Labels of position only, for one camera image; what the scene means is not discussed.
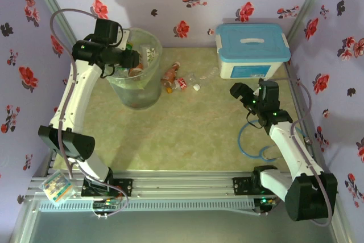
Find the blue cable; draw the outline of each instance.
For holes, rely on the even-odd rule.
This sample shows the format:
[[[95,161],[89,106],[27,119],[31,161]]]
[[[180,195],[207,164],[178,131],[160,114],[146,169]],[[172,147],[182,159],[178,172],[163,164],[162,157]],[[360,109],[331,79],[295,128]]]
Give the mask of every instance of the blue cable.
[[[254,121],[251,121],[251,123],[256,123],[258,122],[258,120],[254,120]],[[239,134],[238,134],[238,146],[239,146],[239,149],[241,151],[241,153],[243,153],[245,156],[247,156],[248,158],[251,158],[251,159],[261,159],[265,162],[274,162],[275,160],[277,160],[278,158],[274,158],[274,159],[264,159],[263,157],[263,152],[265,150],[267,150],[268,148],[270,147],[274,147],[275,145],[272,145],[272,146],[265,146],[263,147],[260,151],[259,151],[259,155],[258,156],[252,156],[252,155],[249,155],[247,152],[244,151],[244,149],[241,147],[241,144],[240,144],[240,138],[241,138],[241,134],[243,133],[244,129],[249,125],[249,123],[247,122],[242,128],[241,130],[239,131]],[[299,129],[298,127],[296,127],[296,131],[299,132],[304,138],[306,137],[305,134],[302,132],[301,129]]]

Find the clear plastic bin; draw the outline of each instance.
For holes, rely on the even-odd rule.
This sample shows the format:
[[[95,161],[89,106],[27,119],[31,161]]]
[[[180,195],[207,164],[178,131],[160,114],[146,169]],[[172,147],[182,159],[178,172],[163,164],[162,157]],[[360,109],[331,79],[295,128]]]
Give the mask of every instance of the clear plastic bin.
[[[149,45],[154,49],[152,56],[149,55],[150,63],[139,75],[128,77],[126,71],[123,72],[118,68],[115,74],[107,79],[124,105],[133,109],[145,109],[157,102],[162,91],[160,84],[162,72],[159,65],[162,45],[153,34],[145,30],[139,28],[129,30],[129,41],[133,45],[133,50],[144,55],[141,46]]]

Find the blue lid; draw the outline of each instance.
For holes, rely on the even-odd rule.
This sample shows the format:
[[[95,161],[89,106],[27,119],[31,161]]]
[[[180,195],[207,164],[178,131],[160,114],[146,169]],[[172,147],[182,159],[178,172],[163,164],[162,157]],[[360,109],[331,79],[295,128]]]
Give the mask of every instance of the blue lid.
[[[278,24],[222,24],[218,50],[227,63],[287,62],[291,58],[286,37]]]

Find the beige floor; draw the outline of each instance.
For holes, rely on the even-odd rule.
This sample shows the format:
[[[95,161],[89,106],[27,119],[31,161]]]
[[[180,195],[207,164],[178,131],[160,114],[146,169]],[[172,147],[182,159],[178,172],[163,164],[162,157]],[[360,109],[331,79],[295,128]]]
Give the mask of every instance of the beige floor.
[[[201,76],[217,65],[216,49],[163,49],[162,71],[175,61],[181,62],[179,76],[189,72]],[[281,66],[275,77],[285,75]],[[216,77],[198,92],[192,88],[172,94],[162,91],[154,106],[136,111],[123,106],[109,82],[99,79],[87,107],[82,133],[95,137],[95,153],[114,171],[251,171],[254,166],[266,163],[247,158],[237,146],[237,135],[246,123],[247,110],[230,95],[229,89],[239,81]],[[257,80],[241,82],[254,90],[258,87]],[[279,88],[281,108],[296,120],[288,83],[281,81]],[[274,144],[263,129],[252,126],[244,132],[241,143],[253,155],[263,146]],[[266,155],[280,153],[274,147]],[[57,156],[54,167],[64,168],[61,163]],[[288,171],[284,159],[274,165]]]

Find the white plastic box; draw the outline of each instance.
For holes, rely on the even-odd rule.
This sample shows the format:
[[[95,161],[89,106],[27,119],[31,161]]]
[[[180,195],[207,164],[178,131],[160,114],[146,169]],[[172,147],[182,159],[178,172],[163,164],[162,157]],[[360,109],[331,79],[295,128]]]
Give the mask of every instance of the white plastic box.
[[[291,52],[278,24],[222,24],[216,29],[223,79],[270,78]]]

